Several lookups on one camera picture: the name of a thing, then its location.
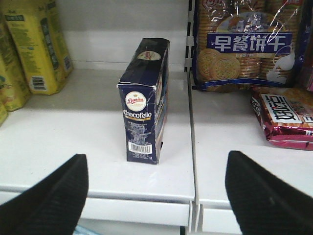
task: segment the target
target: yellow package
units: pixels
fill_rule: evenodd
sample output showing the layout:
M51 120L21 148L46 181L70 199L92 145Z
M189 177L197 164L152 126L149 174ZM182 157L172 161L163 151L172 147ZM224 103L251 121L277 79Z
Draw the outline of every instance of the yellow package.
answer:
M48 24L51 32L52 43L61 68L63 69L65 77L67 77L73 70L73 64L70 60L67 44L62 33L57 4L55 0L44 1L46 1L47 4Z
M7 111L23 107L30 98L22 66L0 13L0 101Z
M65 84L42 0L2 0L1 7L33 94L55 94Z
M4 122L7 116L8 113L5 109L5 106L0 102L0 125Z

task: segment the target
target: store shelf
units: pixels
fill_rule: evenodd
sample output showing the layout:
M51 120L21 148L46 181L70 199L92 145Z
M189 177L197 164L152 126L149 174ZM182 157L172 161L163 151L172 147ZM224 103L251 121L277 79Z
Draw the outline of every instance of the store shelf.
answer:
M126 161L116 87L122 73L75 70L59 94L34 95L24 108L10 113L0 129L0 203L10 198L8 193L24 191L74 154L85 153L89 192L82 217L188 225L195 190L187 74L170 73L160 163L148 165ZM164 208L159 216L143 219L158 206ZM166 222L162 216L167 213L176 217Z
M204 223L206 232L221 233L229 223L234 226L232 233L240 233L224 183L230 150L242 151L288 184L313 196L312 152L268 143L249 99L249 92L192 91L197 202L204 216L199 223ZM212 220L205 219L210 217L220 223L213 226Z

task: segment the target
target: barcode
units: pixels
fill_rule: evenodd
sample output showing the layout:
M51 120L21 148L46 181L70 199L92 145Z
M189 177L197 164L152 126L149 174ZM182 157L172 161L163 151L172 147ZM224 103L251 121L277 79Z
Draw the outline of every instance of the barcode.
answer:
M66 69L66 70L69 70L69 69L70 69L71 63L70 63L70 59L69 59L68 56L66 56L66 57L64 58L64 65L65 65L65 69Z
M134 153L152 154L152 145L138 145L128 142L128 150Z
M43 77L32 77L31 78L31 87L34 90L46 91L47 87L45 86L45 80Z

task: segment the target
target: chocofello box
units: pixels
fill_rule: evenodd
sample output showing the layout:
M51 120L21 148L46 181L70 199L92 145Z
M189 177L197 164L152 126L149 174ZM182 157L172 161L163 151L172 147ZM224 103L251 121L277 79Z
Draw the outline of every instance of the chocofello box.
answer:
M169 41L144 38L119 80L127 160L158 164L167 113Z

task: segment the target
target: snack package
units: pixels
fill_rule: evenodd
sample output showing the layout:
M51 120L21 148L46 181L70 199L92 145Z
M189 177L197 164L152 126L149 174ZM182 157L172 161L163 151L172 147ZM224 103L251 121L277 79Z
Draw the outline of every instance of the snack package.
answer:
M313 1L307 0L303 3L302 8L302 20L299 26L299 37L298 43L296 48L296 61L294 65L295 74L299 74L301 68L303 66L305 53L310 42L310 34L312 31L312 14L313 14Z
M303 1L198 0L193 73L199 90L294 83Z
M45 1L48 10L48 24L51 31L52 43L54 45L57 58L60 61L61 68L65 77L67 77L73 70L73 63L70 59L67 44L62 33L56 0Z
M8 116L8 113L6 111L6 108L0 101L0 125L5 121L7 116Z
M0 6L31 92L59 92L65 84L65 74L52 43L45 1L2 0Z
M31 93L19 57L0 12L0 102L7 111L24 106Z
M158 164L167 114L169 41L144 38L120 78L127 160Z
M270 143L313 150L313 93L299 88L253 88L251 105Z
M313 30L311 27L309 28L309 30L310 30L310 36L308 39L309 43L304 53L303 65L298 76L298 81L300 86L307 89L308 91L313 92Z

